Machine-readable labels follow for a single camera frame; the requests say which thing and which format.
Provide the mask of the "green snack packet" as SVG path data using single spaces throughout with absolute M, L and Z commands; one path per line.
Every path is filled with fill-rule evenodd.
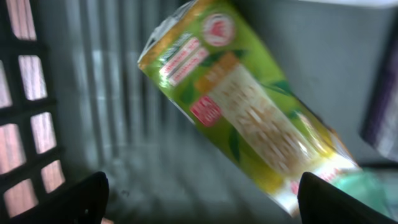
M 276 204 L 298 210 L 304 172 L 357 171 L 338 136 L 292 93 L 267 47 L 228 1 L 189 1 L 137 62 L 160 91 Z

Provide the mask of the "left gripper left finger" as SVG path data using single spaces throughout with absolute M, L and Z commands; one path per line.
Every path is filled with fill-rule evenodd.
M 24 223 L 101 223 L 109 198 L 104 172 L 96 172 L 49 201 L 12 218 Z

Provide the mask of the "teal wipes packet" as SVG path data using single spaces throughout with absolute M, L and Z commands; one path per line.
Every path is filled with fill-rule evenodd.
M 372 173 L 366 171 L 344 172 L 332 180 L 331 184 L 373 210 L 391 218 L 385 190 Z

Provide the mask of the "red purple pad pack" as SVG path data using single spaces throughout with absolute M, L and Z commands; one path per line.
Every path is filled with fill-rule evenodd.
M 361 130 L 382 157 L 397 162 L 397 36 L 386 45 Z

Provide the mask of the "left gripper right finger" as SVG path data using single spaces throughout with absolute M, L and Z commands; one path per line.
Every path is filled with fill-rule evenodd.
M 297 198 L 303 224 L 397 224 L 311 172 L 303 173 Z

